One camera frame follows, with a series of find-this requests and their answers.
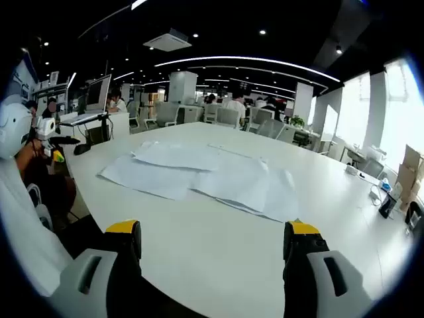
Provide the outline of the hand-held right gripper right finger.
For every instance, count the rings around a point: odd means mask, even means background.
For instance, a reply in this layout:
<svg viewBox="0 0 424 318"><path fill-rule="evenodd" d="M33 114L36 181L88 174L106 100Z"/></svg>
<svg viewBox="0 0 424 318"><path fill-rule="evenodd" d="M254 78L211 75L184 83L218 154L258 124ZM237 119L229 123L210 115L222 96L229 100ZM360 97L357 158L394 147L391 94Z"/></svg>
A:
<svg viewBox="0 0 424 318"><path fill-rule="evenodd" d="M284 229L284 317L362 317L372 306L363 276L312 225Z"/></svg>

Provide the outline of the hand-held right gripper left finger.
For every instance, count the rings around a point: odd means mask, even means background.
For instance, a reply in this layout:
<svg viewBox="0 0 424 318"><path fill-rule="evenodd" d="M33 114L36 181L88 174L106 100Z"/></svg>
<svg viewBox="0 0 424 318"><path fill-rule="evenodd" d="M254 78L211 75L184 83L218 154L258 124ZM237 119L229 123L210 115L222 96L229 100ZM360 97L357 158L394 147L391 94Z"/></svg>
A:
<svg viewBox="0 0 424 318"><path fill-rule="evenodd" d="M115 223L62 271L49 303L60 317L134 317L140 258L140 223Z"/></svg>

